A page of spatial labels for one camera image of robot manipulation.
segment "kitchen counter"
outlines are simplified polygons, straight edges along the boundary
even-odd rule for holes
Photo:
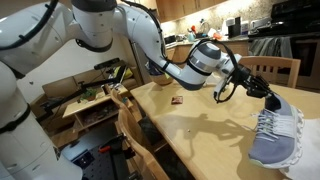
[[[188,40],[185,40],[185,41],[181,41],[181,42],[171,43],[171,44],[166,45],[166,49],[174,48],[177,46],[183,46],[183,45],[192,45],[193,43],[197,42],[197,40],[201,40],[201,39],[196,39],[196,41],[194,41],[194,42],[189,42]],[[236,36],[233,38],[228,38],[228,36],[224,36],[219,41],[227,43],[227,42],[239,42],[239,41],[248,41],[248,40],[249,40],[248,36]]]

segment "table surface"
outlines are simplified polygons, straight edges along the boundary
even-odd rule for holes
[[[119,89],[120,94],[128,92],[128,90],[124,86],[120,86]],[[67,106],[63,118],[71,116],[75,113],[81,112],[83,110],[89,109],[93,106],[96,106],[102,102],[108,101],[111,99],[110,94],[105,95],[104,92],[99,92],[94,101],[81,101],[80,103],[74,102]]]
[[[177,82],[151,82],[130,92],[196,179],[283,179],[278,170],[248,159],[255,133],[244,126],[255,128],[257,119],[250,114],[264,108],[264,99],[248,97],[238,87],[228,102],[217,104],[213,89],[187,91]],[[320,116],[320,94],[276,85],[271,89],[302,110],[304,118]],[[183,96],[183,104],[171,105],[173,96]]]

